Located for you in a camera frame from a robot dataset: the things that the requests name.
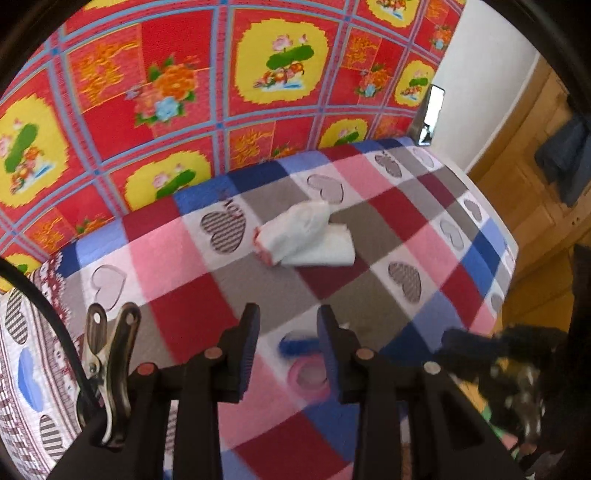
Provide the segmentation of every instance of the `blue square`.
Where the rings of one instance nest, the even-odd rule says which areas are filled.
[[[359,405],[341,405],[331,398],[306,407],[304,413],[345,462],[355,459]]]
[[[450,328],[464,328],[456,309],[440,291],[435,292],[414,316],[413,325],[432,352],[441,347],[443,332]]]
[[[76,242],[76,254],[81,268],[127,245],[123,221],[113,220]]]
[[[287,177],[285,169],[276,161],[268,161],[252,167],[231,171],[228,177],[239,193],[257,189],[283,177]]]
[[[234,195],[238,195],[235,185],[226,175],[221,175],[188,189],[181,189],[173,194],[173,199],[180,214],[186,215]]]
[[[353,143],[352,145],[361,153],[381,152],[384,149],[382,145],[375,140],[363,140],[362,142]]]
[[[78,255],[76,254],[76,243],[67,244],[60,249],[61,263],[57,272],[64,278],[68,278],[80,270]]]
[[[290,175],[330,163],[330,160],[318,151],[302,152],[277,161]]]
[[[481,257],[484,259],[488,269],[491,271],[491,274],[495,275],[497,268],[499,268],[501,258],[491,243],[486,239],[483,232],[478,232],[478,235],[472,242],[472,247],[478,250],[478,253],[480,253]]]
[[[379,352],[391,362],[408,367],[419,367],[433,360],[433,354],[412,323],[408,323],[394,340]]]
[[[232,450],[222,452],[223,477],[235,480],[256,480],[256,475]]]
[[[505,242],[505,237],[499,230],[496,222],[492,218],[489,218],[480,231],[482,231],[486,239],[492,245],[492,248],[494,248],[495,252],[501,257],[505,252],[507,242]]]
[[[380,145],[382,145],[381,150],[383,150],[383,149],[387,150],[389,148],[403,147],[403,145],[398,140],[395,140],[393,138],[382,138],[382,139],[378,140],[378,143]]]
[[[474,245],[470,247],[470,250],[462,258],[462,265],[464,265],[464,268],[476,284],[482,298],[486,297],[492,285],[493,276],[488,265],[486,265],[486,262]]]

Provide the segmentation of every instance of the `wooden door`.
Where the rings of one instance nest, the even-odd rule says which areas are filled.
[[[526,92],[524,96],[530,105],[518,105],[514,112],[522,121],[515,124],[515,118],[509,119],[500,135],[502,148],[499,142],[493,144],[489,149],[492,155],[485,158],[488,168],[483,169],[479,163],[470,175],[519,245],[517,280],[539,267],[548,256],[567,248],[565,242],[581,235],[580,225],[591,213],[588,191],[573,208],[568,208],[559,200],[555,186],[547,184],[534,160],[540,145],[571,118],[568,93],[543,60],[531,88],[534,93]]]

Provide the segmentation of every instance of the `metal clip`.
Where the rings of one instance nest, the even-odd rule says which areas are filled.
[[[141,313],[135,303],[125,303],[115,319],[115,328],[107,338],[107,315],[98,303],[93,303],[86,314],[82,366],[88,379],[102,397],[107,425],[101,444],[118,447],[125,439],[126,425],[131,415],[127,391],[129,361],[139,328]],[[83,411],[78,394],[76,410],[80,428],[90,420]]]

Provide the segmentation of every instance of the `pink square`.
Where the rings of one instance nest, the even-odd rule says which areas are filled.
[[[406,246],[438,286],[447,280],[458,264],[456,256],[430,224],[415,233]]]
[[[333,165],[366,200],[392,188],[392,184],[371,166],[365,155],[343,158],[334,162]]]
[[[353,478],[353,464],[348,464],[339,473],[333,475],[329,480],[351,480]]]
[[[146,301],[152,301],[207,272],[185,228],[174,219],[129,244]]]
[[[244,399],[235,405],[218,405],[220,438],[227,449],[233,449],[271,430],[298,411],[263,357],[255,355]]]
[[[479,335],[488,335],[494,325],[495,318],[491,315],[490,310],[486,306],[486,302],[483,302],[474,321],[470,325],[470,331],[472,333],[478,333]]]

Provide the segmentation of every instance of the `black cable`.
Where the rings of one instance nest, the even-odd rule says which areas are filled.
[[[94,416],[100,410],[99,402],[96,399],[95,391],[92,388],[90,381],[86,378],[74,342],[72,342],[70,334],[56,310],[31,280],[2,257],[0,257],[0,277],[11,283],[17,290],[20,290],[48,321],[49,325],[57,335],[61,347],[64,349],[66,358],[70,362],[70,366],[72,367],[74,376],[80,387],[82,397],[86,403],[87,411],[90,416]]]

